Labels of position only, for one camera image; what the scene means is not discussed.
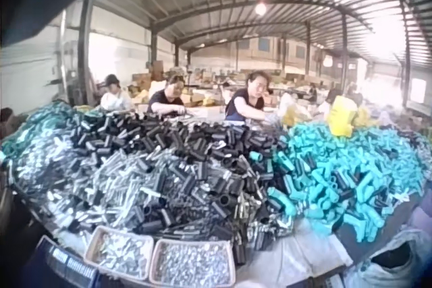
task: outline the hat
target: hat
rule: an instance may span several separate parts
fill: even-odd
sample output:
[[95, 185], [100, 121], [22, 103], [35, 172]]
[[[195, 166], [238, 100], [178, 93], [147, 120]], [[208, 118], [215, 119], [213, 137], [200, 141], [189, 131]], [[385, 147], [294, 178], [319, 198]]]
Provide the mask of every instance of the hat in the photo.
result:
[[105, 78], [105, 87], [109, 87], [112, 84], [117, 84], [119, 86], [120, 85], [120, 81], [117, 79], [117, 77], [115, 75], [109, 74]]

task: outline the window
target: window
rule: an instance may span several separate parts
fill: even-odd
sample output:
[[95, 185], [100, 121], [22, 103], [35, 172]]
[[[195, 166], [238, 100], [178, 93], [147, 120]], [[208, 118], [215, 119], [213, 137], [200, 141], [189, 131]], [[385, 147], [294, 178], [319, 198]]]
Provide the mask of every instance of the window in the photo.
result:
[[422, 79], [411, 80], [410, 100], [423, 104], [426, 95], [426, 81]]
[[249, 50], [249, 40], [240, 40], [238, 42], [238, 48], [240, 50]]
[[258, 50], [270, 52], [270, 40], [267, 38], [258, 39]]
[[299, 59], [304, 59], [306, 57], [306, 49], [304, 47], [301, 47], [300, 45], [297, 45], [296, 57]]

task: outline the metal roof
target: metal roof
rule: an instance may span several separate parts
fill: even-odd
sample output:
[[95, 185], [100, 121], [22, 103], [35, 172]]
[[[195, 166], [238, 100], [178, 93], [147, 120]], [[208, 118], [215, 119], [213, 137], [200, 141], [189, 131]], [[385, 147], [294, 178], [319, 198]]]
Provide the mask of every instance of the metal roof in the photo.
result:
[[[254, 12], [260, 1], [267, 5], [264, 16]], [[411, 64], [432, 67], [432, 0], [96, 0], [95, 5], [186, 50], [282, 34], [306, 42], [309, 22], [313, 45], [340, 51], [345, 15], [350, 52], [403, 63], [407, 30]]]

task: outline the warehouse ceiling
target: warehouse ceiling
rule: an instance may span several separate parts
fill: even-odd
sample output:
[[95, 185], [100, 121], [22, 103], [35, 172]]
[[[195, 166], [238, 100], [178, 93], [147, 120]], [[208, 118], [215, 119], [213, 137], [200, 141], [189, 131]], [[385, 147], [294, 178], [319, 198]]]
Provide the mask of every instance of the warehouse ceiling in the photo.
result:
[[[255, 13], [257, 3], [267, 13]], [[258, 36], [282, 36], [342, 50], [346, 16], [348, 50], [370, 61], [403, 63], [406, 29], [411, 64], [432, 67], [432, 0], [96, 0], [183, 49], [198, 49]]]

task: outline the corrugated roof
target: corrugated roof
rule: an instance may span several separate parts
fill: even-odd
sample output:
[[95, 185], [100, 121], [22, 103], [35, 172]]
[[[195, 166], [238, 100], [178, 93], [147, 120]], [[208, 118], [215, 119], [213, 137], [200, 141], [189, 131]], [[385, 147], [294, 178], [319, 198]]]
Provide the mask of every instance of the corrugated roof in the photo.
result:
[[[258, 2], [267, 13], [258, 16]], [[96, 0], [96, 5], [141, 26], [157, 30], [183, 49], [256, 36], [306, 41], [311, 24], [313, 45], [342, 49], [342, 14], [348, 50], [370, 61], [405, 61], [406, 13], [412, 65], [432, 66], [432, 0]]]

